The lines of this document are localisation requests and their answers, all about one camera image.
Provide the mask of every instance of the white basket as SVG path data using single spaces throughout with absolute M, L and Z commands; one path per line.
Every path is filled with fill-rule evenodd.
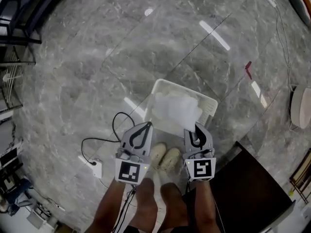
M 174 125 L 172 124 L 172 127 L 167 129 L 161 127 L 161 124 L 159 123 L 159 119 L 154 116 L 151 112 L 153 108 L 153 104 L 155 101 L 155 94 L 158 92 L 163 93 L 164 95 L 168 94 L 170 91 L 176 91 L 179 93 L 186 94 L 190 97 L 193 97 L 198 100 L 198 107 L 202 109 L 202 115 L 200 116 L 198 122 L 201 123 L 202 125 L 205 125 L 208 117 L 211 116 L 213 117 L 215 115 L 218 102 L 215 99 L 212 99 L 208 96 L 205 96 L 199 92 L 193 91 L 191 89 L 185 88 L 181 85 L 175 84 L 173 82 L 164 80 L 164 79 L 158 79 L 155 82 L 155 85 L 152 89 L 151 95 L 148 100 L 147 108 L 146 108 L 146 114 L 144 121 L 150 121 L 153 123 L 154 128 L 165 131 L 167 133 L 171 133 L 180 137 L 183 137 L 183 130 L 180 130 L 179 125 Z

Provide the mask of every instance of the shoe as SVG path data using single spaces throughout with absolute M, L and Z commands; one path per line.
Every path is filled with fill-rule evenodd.
M 180 151 L 177 148 L 170 149 L 160 164 L 159 169 L 169 173 L 176 165 L 180 158 Z
M 158 169 L 159 163 L 166 153 L 166 145 L 164 143 L 158 143 L 150 151 L 151 166 Z

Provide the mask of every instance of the white sock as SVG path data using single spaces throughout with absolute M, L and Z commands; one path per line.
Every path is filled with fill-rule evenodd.
M 161 186 L 167 183 L 173 183 L 166 171 L 158 170 Z
M 149 178 L 154 180 L 156 169 L 153 166 L 150 166 L 144 178 Z

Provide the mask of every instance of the gray tile floor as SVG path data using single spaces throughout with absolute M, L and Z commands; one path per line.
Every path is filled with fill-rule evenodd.
M 276 1 L 292 82 L 311 85 L 311 34 L 288 0 Z M 71 226 L 90 224 L 114 177 L 117 145 L 85 144 L 87 156 L 104 163 L 99 180 L 78 159 L 81 141 L 114 138 L 111 122 L 119 111 L 141 122 L 158 78 L 219 101 L 209 128 L 216 156 L 241 140 L 285 186 L 310 146 L 311 130 L 288 130 L 288 53 L 276 23 L 285 44 L 281 21 L 266 0 L 63 0 L 42 29 L 42 45 L 34 46 L 36 66 L 24 69 L 18 88 L 24 107 L 15 115 L 27 176 L 66 212 L 47 206 Z M 249 61 L 252 80 L 244 70 Z M 120 133 L 131 126 L 124 117 L 116 123 Z M 155 132 L 156 139 L 164 137 Z M 165 206 L 158 188 L 156 201 L 159 227 Z

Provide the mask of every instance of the person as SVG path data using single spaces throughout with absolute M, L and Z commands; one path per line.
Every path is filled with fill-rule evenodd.
M 182 200 L 179 189 L 168 176 L 180 158 L 180 151 L 177 148 L 172 148 L 165 153 L 166 145 L 163 143 L 157 144 L 151 149 L 151 167 L 141 184 L 137 186 L 137 210 L 124 233 L 151 233 L 153 231 L 157 216 L 153 182 L 156 171 L 158 171 L 161 182 L 161 196 L 166 205 L 166 215 L 158 232 L 192 232 L 186 204 Z M 112 181 L 86 233 L 112 232 L 119 215 L 124 189 L 125 183 Z M 196 183 L 195 220 L 199 232 L 220 233 L 216 224 L 214 198 L 207 181 Z

